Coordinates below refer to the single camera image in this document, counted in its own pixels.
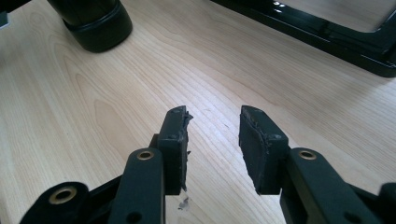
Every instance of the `table surface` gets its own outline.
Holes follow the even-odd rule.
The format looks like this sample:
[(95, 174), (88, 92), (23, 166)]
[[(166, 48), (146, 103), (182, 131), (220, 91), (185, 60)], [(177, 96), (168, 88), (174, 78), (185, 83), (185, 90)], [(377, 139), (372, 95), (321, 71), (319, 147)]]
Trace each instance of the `table surface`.
[(241, 105), (348, 183), (377, 193), (396, 180), (396, 79), (208, 0), (122, 3), (134, 30), (105, 53), (83, 50), (47, 1), (0, 31), (1, 223), (18, 223), (54, 185), (93, 189), (120, 175), (178, 105), (194, 115), (188, 191), (166, 198), (168, 223), (284, 223), (279, 197), (257, 195), (248, 177)]

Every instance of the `wood grain surface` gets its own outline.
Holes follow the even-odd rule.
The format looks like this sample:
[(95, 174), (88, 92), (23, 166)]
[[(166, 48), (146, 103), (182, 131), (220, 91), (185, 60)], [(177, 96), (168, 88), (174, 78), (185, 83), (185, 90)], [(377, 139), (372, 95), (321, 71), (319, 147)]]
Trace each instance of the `wood grain surface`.
[(346, 182), (377, 193), (396, 180), (395, 79), (208, 0), (122, 3), (134, 30), (105, 53), (83, 50), (47, 1), (0, 30), (2, 224), (54, 185), (93, 189), (120, 175), (178, 105), (194, 115), (188, 191), (166, 198), (168, 223), (285, 222), (279, 197), (257, 195), (248, 177), (241, 105), (264, 110)]
[(290, 7), (342, 26), (372, 32), (394, 12), (395, 0), (282, 0)]

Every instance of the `black stand base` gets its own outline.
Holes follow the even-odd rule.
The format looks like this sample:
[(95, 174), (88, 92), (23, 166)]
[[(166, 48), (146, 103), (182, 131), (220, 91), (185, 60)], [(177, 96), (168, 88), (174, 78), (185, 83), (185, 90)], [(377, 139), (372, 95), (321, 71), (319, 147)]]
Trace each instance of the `black stand base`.
[(102, 19), (82, 26), (64, 21), (78, 43), (91, 52), (103, 52), (117, 46), (132, 32), (133, 26), (124, 6), (118, 2)]
[(362, 33), (272, 0), (211, 0), (381, 77), (396, 77), (396, 13)]

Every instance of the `screw hole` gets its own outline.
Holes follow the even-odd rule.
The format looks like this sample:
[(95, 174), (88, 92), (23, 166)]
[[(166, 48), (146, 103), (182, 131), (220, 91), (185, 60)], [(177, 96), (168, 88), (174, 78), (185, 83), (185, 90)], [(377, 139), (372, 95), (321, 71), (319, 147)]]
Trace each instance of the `screw hole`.
[(128, 223), (138, 223), (142, 219), (142, 215), (137, 212), (132, 212), (126, 217)]
[(72, 192), (67, 190), (67, 191), (60, 192), (58, 195), (55, 196), (55, 198), (57, 200), (62, 200), (62, 199), (69, 197), (71, 194), (72, 194)]
[(310, 151), (305, 151), (302, 150), (298, 153), (300, 155), (301, 158), (305, 159), (305, 160), (315, 160), (317, 158), (317, 155), (315, 155), (314, 153), (310, 152)]
[(150, 152), (150, 151), (144, 151), (144, 152), (140, 152), (137, 155), (137, 158), (141, 161), (146, 161), (151, 159), (154, 156), (154, 153)]
[(51, 204), (62, 204), (72, 200), (77, 194), (77, 190), (73, 186), (67, 186), (61, 189), (57, 189), (49, 196), (49, 203)]
[(361, 218), (356, 216), (355, 214), (345, 212), (344, 217), (347, 221), (351, 223), (361, 223)]

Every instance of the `black cylindrical object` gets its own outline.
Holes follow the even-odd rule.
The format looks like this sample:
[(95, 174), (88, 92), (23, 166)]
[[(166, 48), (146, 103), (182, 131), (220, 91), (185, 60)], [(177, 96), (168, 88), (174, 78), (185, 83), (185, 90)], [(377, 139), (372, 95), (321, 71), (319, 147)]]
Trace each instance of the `black cylindrical object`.
[(120, 0), (48, 0), (78, 43), (102, 52), (132, 32), (132, 22)]

